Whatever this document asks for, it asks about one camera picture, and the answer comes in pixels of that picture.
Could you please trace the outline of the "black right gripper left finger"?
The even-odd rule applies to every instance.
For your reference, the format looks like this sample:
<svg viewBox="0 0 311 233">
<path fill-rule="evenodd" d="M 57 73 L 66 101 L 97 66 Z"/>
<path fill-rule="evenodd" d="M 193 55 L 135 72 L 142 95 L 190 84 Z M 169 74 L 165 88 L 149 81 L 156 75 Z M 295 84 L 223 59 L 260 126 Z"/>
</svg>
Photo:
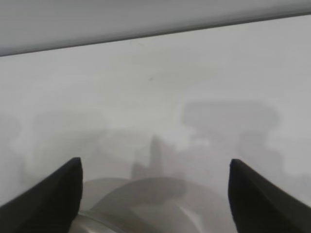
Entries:
<svg viewBox="0 0 311 233">
<path fill-rule="evenodd" d="M 79 212 L 83 168 L 74 157 L 0 208 L 2 233 L 67 233 Z"/>
</svg>

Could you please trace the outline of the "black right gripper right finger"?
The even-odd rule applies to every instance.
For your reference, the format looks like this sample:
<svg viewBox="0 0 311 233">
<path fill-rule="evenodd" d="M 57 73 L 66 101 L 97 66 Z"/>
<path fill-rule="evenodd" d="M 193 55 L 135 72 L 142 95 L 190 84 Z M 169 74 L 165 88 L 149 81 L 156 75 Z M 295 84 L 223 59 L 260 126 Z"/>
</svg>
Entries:
<svg viewBox="0 0 311 233">
<path fill-rule="evenodd" d="M 228 200 L 240 233 L 309 233 L 311 209 L 239 159 L 230 163 Z"/>
</svg>

